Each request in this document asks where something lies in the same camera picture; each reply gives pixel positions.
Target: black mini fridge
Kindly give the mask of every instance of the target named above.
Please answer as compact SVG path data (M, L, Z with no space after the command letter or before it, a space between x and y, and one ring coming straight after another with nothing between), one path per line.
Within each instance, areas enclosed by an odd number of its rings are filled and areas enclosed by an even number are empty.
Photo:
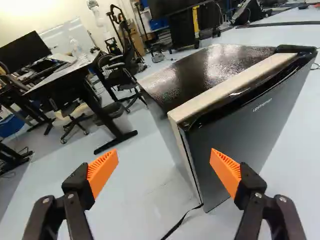
M214 44L139 81L176 166L209 212L229 195L211 149L260 172L317 56L315 47Z

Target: fridge top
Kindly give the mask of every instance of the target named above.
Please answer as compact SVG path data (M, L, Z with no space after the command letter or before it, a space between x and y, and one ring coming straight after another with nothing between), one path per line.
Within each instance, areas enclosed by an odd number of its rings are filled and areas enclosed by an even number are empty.
M167 113L267 59L275 50L270 46L213 44L138 83Z

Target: computer monitor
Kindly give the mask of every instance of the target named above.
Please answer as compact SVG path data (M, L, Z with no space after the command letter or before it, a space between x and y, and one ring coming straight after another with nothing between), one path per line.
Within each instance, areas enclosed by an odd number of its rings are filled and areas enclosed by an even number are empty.
M197 6L208 0L147 0L153 19L165 17L179 11Z
M32 31L0 48L0 61L10 73L51 55L50 49L36 31Z

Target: wall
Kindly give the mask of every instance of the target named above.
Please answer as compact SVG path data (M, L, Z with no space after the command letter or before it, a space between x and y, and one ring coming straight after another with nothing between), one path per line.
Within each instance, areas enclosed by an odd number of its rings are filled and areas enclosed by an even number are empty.
M110 4L115 4L124 10L127 19L134 17L130 0L97 1L104 14L109 12ZM93 13L87 7L87 0L0 0L0 47L31 31L41 33L75 17L81 18L98 47L105 49L102 33L95 24ZM106 18L106 22L114 36L109 18Z

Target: chair base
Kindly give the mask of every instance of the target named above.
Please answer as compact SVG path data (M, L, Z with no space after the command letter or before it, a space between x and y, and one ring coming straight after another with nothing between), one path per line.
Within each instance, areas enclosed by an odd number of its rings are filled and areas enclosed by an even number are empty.
M121 98L119 99L119 102L124 102L124 101L129 101L129 104L127 106L125 106L125 111L127 113L130 113L130 107L139 99L141 102L143 102L146 106L147 105L147 102L144 100L144 98L142 97L142 92L138 91L138 89L135 87L134 88L134 92L135 94L132 95L132 96L128 96L128 97L124 97L124 98Z
M63 126L63 129L64 129L64 134L62 135L61 139L60 139L60 142L62 144L66 144L68 142L68 140L66 140L66 137L69 135L69 133L74 129L75 126L78 126L82 131L83 131L83 134L84 135L88 135L89 132L80 124L80 122L82 121L86 121L90 118L92 118L92 115L91 116L86 116L84 113L81 114L79 117L77 118L74 118L73 116L71 115L68 115L69 118L71 119L71 122L69 122L67 125L64 125Z

